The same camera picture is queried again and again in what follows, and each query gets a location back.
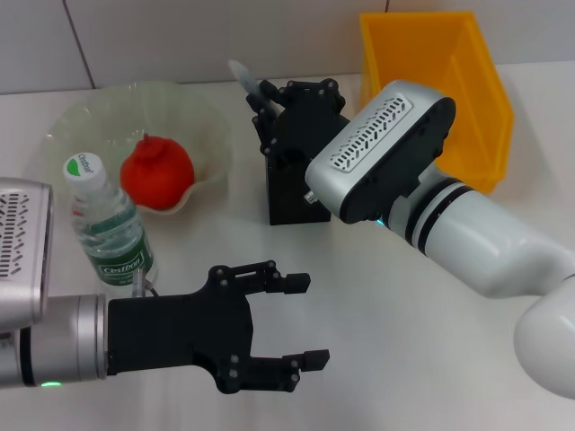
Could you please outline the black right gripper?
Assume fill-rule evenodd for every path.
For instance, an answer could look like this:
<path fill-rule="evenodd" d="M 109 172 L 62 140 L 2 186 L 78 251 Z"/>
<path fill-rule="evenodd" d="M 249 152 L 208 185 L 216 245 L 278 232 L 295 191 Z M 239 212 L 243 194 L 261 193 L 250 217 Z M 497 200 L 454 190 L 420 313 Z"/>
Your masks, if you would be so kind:
<path fill-rule="evenodd" d="M 261 153 L 281 169 L 308 165 L 349 123 L 341 115 L 346 100 L 334 79 L 291 80 L 280 88 L 262 80 L 259 88 L 261 98 L 249 93 L 246 101 L 255 113 Z M 276 105 L 283 108 L 278 115 Z"/>

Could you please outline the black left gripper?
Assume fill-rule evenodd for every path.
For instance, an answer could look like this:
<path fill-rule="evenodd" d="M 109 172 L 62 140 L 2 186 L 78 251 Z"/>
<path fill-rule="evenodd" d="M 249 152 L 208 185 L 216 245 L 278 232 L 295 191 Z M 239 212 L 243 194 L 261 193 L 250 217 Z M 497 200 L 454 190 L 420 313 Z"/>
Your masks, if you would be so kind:
<path fill-rule="evenodd" d="M 293 392 L 300 374 L 322 371 L 328 349 L 280 358 L 251 357 L 252 316 L 246 295 L 304 294 L 307 273 L 282 276 L 274 260 L 214 267 L 186 295 L 112 300 L 108 306 L 108 375 L 194 365 L 225 394 Z"/>

